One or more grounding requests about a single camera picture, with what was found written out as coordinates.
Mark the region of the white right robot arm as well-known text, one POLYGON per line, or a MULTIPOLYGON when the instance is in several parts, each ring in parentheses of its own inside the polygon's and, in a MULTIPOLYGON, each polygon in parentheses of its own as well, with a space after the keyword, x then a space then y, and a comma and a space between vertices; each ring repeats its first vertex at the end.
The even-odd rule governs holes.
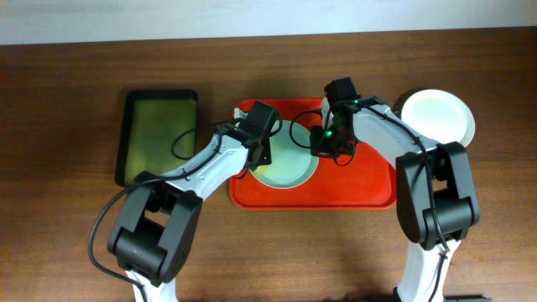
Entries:
POLYGON ((365 143, 396 172, 397 217, 409 246, 394 300, 444 300, 453 255, 480 219, 465 147, 418 133, 379 97, 360 96, 348 77, 327 84, 324 94, 322 124, 310 135, 312 155, 337 159, 365 143))

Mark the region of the light green plate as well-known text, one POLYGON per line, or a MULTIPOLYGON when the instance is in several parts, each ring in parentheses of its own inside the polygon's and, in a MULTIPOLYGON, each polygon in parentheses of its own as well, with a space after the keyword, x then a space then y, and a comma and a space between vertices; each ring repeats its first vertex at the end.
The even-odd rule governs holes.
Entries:
POLYGON ((253 177, 274 189, 291 189, 304 184, 314 173, 319 159, 310 150, 297 146, 289 135, 291 121, 283 120, 282 128, 270 138, 272 163, 263 175, 253 177))

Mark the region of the green yellow sponge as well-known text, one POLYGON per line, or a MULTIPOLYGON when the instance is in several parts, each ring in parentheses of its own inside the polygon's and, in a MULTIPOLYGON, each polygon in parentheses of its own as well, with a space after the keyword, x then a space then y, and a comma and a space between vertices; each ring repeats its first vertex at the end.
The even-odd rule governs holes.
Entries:
POLYGON ((251 172, 254 174, 254 175, 257 175, 257 176, 260 176, 260 175, 263 175, 266 171, 266 169, 268 168, 267 165, 259 165, 258 167, 256 167, 255 169, 251 169, 251 172))

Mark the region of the cream white plate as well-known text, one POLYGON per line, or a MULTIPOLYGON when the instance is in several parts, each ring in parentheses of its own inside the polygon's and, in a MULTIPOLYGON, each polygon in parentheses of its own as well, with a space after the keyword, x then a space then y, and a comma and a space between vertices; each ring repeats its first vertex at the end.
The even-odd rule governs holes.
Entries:
POLYGON ((468 105, 447 91, 417 91, 404 101, 400 113, 404 123, 439 143, 458 142, 467 147, 476 132, 468 105))

